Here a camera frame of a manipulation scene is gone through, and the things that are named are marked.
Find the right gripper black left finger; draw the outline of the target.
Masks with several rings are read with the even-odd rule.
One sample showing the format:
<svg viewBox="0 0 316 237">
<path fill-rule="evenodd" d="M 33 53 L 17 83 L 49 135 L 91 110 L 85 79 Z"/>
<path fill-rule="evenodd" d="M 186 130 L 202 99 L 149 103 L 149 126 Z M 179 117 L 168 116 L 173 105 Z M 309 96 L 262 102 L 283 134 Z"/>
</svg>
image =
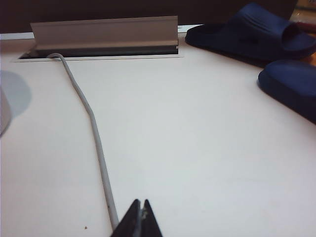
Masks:
<svg viewBox="0 0 316 237">
<path fill-rule="evenodd" d="M 139 237 L 141 235 L 140 200 L 135 199 L 115 228 L 112 237 Z"/>
</svg>

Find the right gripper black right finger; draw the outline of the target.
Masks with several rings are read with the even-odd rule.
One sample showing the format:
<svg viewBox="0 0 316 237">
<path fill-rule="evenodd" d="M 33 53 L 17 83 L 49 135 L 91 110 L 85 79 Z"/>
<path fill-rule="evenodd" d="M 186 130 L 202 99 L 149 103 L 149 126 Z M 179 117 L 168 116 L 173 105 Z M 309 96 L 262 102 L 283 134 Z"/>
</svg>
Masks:
<svg viewBox="0 0 316 237">
<path fill-rule="evenodd" d="M 145 200 L 141 215 L 141 237 L 162 237 L 158 222 L 148 199 Z"/>
</svg>

